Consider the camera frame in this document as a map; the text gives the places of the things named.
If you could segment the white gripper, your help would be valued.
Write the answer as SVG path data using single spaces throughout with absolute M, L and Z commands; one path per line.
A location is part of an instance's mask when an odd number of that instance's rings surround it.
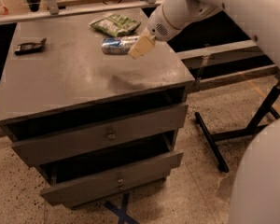
M 150 15 L 145 28 L 137 41 L 132 45 L 128 54 L 138 59 L 149 53 L 156 39 L 168 41 L 181 32 L 182 9 L 179 6 L 160 5 Z

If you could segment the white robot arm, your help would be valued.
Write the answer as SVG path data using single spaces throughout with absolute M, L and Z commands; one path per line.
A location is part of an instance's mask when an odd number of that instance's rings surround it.
M 224 12 L 280 70 L 280 0 L 164 0 L 129 51 L 135 59 L 189 24 Z M 227 224 L 280 224 L 280 119 L 251 141 L 237 169 Z

